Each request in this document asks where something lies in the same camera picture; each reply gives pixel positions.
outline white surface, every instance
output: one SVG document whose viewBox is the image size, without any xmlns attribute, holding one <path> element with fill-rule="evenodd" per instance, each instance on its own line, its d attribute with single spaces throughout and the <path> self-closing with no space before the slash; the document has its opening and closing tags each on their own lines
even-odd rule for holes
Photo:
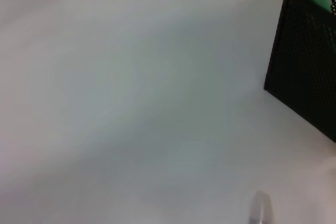
<svg viewBox="0 0 336 224">
<path fill-rule="evenodd" d="M 10 1 L 1 224 L 247 223 L 256 190 L 274 223 L 332 208 L 334 144 L 262 89 L 282 0 Z"/>
</svg>

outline black perforated box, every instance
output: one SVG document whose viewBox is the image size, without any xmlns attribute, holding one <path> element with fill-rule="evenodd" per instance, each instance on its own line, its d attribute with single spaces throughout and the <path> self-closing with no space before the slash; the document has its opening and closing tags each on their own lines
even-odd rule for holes
<svg viewBox="0 0 336 224">
<path fill-rule="evenodd" d="M 265 90 L 336 142 L 336 17 L 283 0 Z"/>
</svg>

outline white wall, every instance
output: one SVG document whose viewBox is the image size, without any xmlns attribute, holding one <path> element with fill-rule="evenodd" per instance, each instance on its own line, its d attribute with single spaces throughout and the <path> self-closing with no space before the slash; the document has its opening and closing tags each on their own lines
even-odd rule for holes
<svg viewBox="0 0 336 224">
<path fill-rule="evenodd" d="M 246 223 L 290 195 L 335 148 L 262 89 L 281 2 L 4 0 L 0 222 Z"/>
</svg>

